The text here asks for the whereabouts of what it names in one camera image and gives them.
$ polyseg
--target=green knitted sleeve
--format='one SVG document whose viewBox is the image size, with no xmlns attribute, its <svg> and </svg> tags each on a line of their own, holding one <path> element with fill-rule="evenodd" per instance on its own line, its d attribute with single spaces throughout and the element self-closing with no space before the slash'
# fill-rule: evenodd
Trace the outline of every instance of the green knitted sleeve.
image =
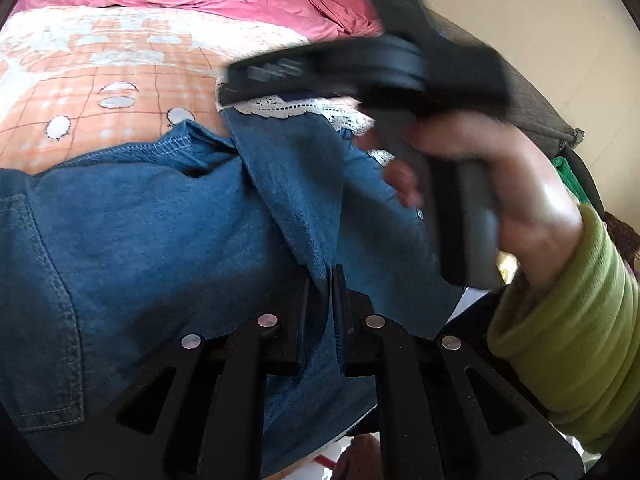
<svg viewBox="0 0 640 480">
<path fill-rule="evenodd" d="M 593 208 L 581 205 L 580 212 L 584 237 L 554 288 L 536 304 L 518 275 L 487 340 L 558 430 L 601 452 L 640 398 L 638 282 Z"/>
</svg>

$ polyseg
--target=human hand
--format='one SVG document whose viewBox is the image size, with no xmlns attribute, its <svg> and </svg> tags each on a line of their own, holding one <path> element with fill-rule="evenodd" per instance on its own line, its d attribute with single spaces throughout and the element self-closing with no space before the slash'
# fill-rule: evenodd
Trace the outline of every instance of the human hand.
<svg viewBox="0 0 640 480">
<path fill-rule="evenodd" d="M 499 240 L 514 254 L 534 293 L 555 283 L 582 238 L 582 217 L 556 170 L 516 126 L 475 112 L 454 112 L 417 123 L 404 140 L 429 155 L 480 158 L 491 172 L 498 198 Z M 378 148 L 375 129 L 356 140 L 363 150 Z M 395 159 L 384 171 L 386 183 L 406 207 L 420 207 L 418 178 Z"/>
<path fill-rule="evenodd" d="M 340 455 L 332 480 L 382 480 L 380 441 L 372 434 L 353 438 Z"/>
</svg>

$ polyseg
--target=denim garment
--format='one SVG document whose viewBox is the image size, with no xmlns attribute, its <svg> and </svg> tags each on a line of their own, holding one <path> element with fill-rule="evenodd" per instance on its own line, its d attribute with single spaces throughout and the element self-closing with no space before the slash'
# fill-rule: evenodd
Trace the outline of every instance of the denim garment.
<svg viewBox="0 0 640 480">
<path fill-rule="evenodd" d="M 350 288 L 426 337 L 462 294 L 347 130 L 314 114 L 223 117 L 230 139 L 185 121 L 36 176 L 0 170 L 0 399 L 54 468 L 156 351 L 231 332 L 298 264 L 321 294 L 343 264 Z M 303 375 L 268 380 L 264 475 L 376 402 L 372 379 L 340 376 L 331 315 L 314 314 Z"/>
</svg>

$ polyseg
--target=wrist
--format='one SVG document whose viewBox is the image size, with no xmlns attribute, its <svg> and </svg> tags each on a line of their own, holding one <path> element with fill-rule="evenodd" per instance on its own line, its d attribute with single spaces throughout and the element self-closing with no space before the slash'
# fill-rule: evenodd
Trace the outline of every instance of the wrist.
<svg viewBox="0 0 640 480">
<path fill-rule="evenodd" d="M 536 298 L 541 299 L 558 281 L 574 258 L 580 245 L 584 225 L 580 211 L 564 218 L 562 223 L 540 228 L 533 237 L 535 243 L 515 256 Z"/>
</svg>

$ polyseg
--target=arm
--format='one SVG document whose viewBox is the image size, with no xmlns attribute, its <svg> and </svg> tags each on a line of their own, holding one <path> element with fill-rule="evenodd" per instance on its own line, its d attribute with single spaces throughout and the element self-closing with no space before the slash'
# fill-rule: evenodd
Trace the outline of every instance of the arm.
<svg viewBox="0 0 640 480">
<path fill-rule="evenodd" d="M 552 423 L 589 450 L 604 450 L 640 396 L 640 319 L 638 284 L 600 219 L 578 209 L 513 125 L 457 112 L 418 124 L 405 140 L 431 155 L 489 165 L 500 246 L 521 269 L 490 326 L 490 349 L 511 363 Z M 375 147 L 375 132 L 357 143 Z M 403 205 L 421 205 L 417 177 L 403 162 L 392 161 L 385 180 Z"/>
<path fill-rule="evenodd" d="M 596 212 L 580 211 L 582 241 L 555 285 L 538 301 L 518 275 L 487 341 L 550 410 L 558 430 L 601 452 L 638 402 L 638 283 Z"/>
</svg>

